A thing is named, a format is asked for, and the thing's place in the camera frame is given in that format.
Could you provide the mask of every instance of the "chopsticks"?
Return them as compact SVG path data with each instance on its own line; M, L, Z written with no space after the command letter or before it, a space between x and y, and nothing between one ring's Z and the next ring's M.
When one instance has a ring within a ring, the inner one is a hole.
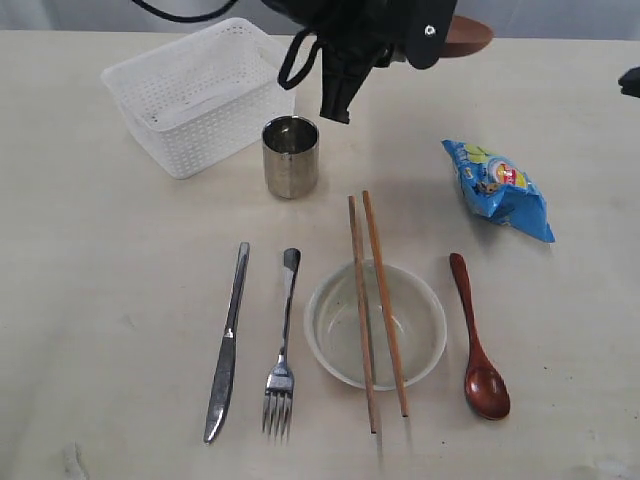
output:
M382 249L380 247L380 237L375 221L375 213L371 202L371 195L367 190L362 192L362 200L364 203L365 215L367 218L367 226L369 229L369 240L371 242L371 250L373 252L373 262L376 270L376 278L378 280L378 290L380 292L380 303L382 305L382 315L384 318L385 328L387 331L387 342L391 353L391 364L393 366L393 376L400 400L400 412L403 417L409 416L409 403L407 401L407 392L404 386L404 375L402 373L402 359L398 350L398 341L396 338L395 324L393 321L393 311L391 308L391 297L387 286L387 277L384 271L384 263L382 261ZM360 341L362 344L362 360L364 367L365 389L367 392L367 406L369 408L369 424L371 433L376 433L378 429L377 410L373 389L373 365L372 365L372 348L369 326L369 306L367 302L366 285L364 282L363 272L363 256L364 247L362 241L362 230L356 212L355 197L349 196L349 218L351 223L351 243L353 246L353 259L356 276L356 290L358 294L358 313L360 316Z
M369 226L369 240L371 242L371 251L373 252L373 263L376 267L376 277L378 279L378 290L380 291L380 303L382 304L384 325L387 329L387 342L389 343L389 350L391 352L393 376L396 381L396 390L398 391L398 398L400 400L400 412L403 417L408 417L409 403L407 402L407 391L404 387L402 359L400 358L398 341L396 339L396 329L393 322L393 312L391 310L391 297L389 296L387 276L385 275L384 264L382 263L382 249L380 248L380 237L378 236L378 227L376 226L373 204L371 203L371 195L367 190L362 192L362 200L364 202L364 211L367 216L367 224Z
M362 228L356 212L356 198L349 196L349 220L351 223L351 244L353 246L353 264L356 271L356 291L358 292L358 313L360 315L360 343L362 345L362 362L364 366L364 385L367 392L367 407L369 408L369 426L371 433L378 431L378 411L373 391L373 359L371 357L371 335L369 325L369 302L364 283L362 260L364 245L362 242Z

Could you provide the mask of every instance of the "white bowl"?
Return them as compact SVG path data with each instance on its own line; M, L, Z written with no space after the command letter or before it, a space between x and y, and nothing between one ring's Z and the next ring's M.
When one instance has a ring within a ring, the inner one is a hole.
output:
M405 385L424 378L438 363L447 341L444 310L420 278L385 265L402 358ZM376 390L393 390L395 381L378 283L372 260L364 262L369 299ZM304 332L314 356L336 378L364 388L360 320L353 263L343 266L317 288L304 315Z

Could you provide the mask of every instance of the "white table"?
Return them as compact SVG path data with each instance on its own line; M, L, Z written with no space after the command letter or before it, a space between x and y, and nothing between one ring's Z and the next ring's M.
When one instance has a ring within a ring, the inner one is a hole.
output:
M321 129L322 181L287 203L264 187L258 144L177 181L129 136L98 76L173 38L0 33L0 478L64 478L71 441L95 480L638 478L640 100L616 81L640 44L498 40L428 72L394 65L367 80L348 127L318 119L316 69L298 103ZM558 242L472 219L445 138L527 170ZM363 188L385 260L435 289L449 325L440 364L408 390L410 435L395 393L379 395L382 456L364 393L321 369L301 325L315 286L351 260L346 197ZM205 447L242 240L235 391ZM295 416L291 442L273 446L259 425L289 246L303 252ZM451 251L467 258L480 336L511 393L500 423L463 398Z

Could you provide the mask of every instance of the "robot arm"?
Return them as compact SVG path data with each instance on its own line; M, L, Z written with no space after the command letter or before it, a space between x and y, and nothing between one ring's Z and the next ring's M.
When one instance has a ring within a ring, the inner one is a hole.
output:
M226 13L237 0L206 15L180 17L162 12L145 0L132 0L167 20L196 23ZM303 29L295 36L280 69L278 83L298 85L322 50L322 106L320 116L349 123L349 105L374 67L408 61L420 70L440 58L457 0L262 0ZM315 34L304 67L291 70L305 37Z

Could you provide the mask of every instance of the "fork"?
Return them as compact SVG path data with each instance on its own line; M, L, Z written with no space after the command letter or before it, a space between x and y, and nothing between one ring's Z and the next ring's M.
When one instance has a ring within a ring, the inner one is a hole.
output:
M264 390L262 403L262 432L267 430L270 436L284 435L291 427L291 413L293 407L293 386L295 383L293 372L287 364L287 346L289 343L289 319L291 317L291 301L296 286L298 267L300 265L300 250L289 248L284 252L284 285L286 300L284 304L284 327L282 329L282 346L278 353L278 361L269 372L267 385Z

